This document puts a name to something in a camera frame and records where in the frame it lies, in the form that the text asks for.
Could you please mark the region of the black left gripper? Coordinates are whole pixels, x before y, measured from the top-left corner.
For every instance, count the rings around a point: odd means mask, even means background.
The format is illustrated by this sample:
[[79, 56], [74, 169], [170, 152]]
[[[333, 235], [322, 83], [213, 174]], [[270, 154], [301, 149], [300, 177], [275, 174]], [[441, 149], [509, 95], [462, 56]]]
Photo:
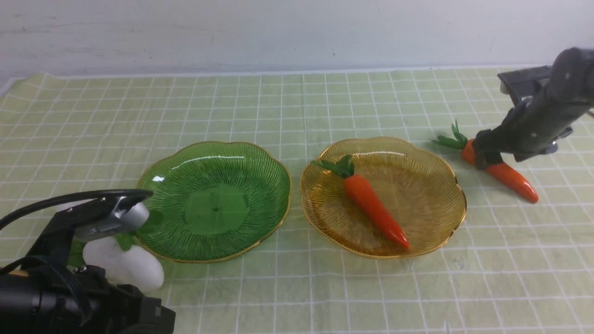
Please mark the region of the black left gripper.
[[67, 268], [72, 209], [56, 213], [27, 255], [1, 268], [3, 334], [172, 334], [176, 313], [105, 270]]

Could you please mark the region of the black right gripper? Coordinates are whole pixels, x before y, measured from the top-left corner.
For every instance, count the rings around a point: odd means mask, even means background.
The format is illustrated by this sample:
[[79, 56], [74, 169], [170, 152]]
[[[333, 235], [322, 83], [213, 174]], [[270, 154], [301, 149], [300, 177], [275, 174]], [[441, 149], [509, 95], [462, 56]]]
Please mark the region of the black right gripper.
[[513, 106], [502, 130], [477, 132], [472, 143], [475, 168], [502, 164], [502, 152], [516, 161], [556, 152], [557, 141], [571, 135], [571, 125], [593, 107], [593, 59], [592, 49], [562, 51], [551, 65], [548, 82]]

